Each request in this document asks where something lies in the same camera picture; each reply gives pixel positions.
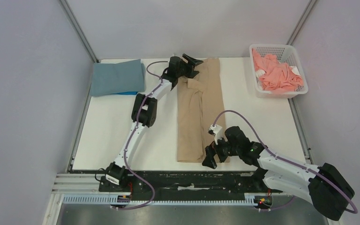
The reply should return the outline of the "beige t shirt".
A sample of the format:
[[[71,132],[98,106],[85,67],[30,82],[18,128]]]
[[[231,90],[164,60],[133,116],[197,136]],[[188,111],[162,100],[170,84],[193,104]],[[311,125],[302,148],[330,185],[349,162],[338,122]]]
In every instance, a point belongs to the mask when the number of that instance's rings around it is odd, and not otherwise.
[[[177,161],[200,163],[204,160],[205,147],[214,141],[208,133],[216,122],[226,127],[220,60],[207,58],[196,67],[199,73],[194,78],[180,77],[177,84],[178,137]]]

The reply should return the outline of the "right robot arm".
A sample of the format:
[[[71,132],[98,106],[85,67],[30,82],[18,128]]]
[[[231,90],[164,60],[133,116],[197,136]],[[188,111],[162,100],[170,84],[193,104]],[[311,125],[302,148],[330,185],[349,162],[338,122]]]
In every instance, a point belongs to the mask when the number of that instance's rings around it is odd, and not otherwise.
[[[238,126],[224,130],[219,125],[212,125],[208,133],[214,140],[205,147],[202,165],[215,169],[218,162],[238,157],[245,164],[256,167],[252,186],[257,191],[268,188],[286,192],[311,203],[319,213],[334,221],[342,217],[355,195],[339,170],[331,164],[305,164],[270,152],[263,144],[250,141]]]

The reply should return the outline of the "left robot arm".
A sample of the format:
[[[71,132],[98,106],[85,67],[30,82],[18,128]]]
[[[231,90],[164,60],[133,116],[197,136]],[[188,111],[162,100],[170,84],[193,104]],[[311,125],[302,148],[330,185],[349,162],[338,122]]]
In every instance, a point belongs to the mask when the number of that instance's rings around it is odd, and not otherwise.
[[[116,191],[124,191],[128,187],[128,175],[134,175],[132,159],[144,134],[156,121],[159,100],[176,87],[179,78],[195,78],[199,74],[196,67],[201,64],[203,60],[184,53],[181,57],[172,56],[168,61],[155,61],[146,67],[146,72],[158,77],[159,83],[150,93],[136,95],[127,140],[114,161],[104,170],[100,184],[107,183]]]

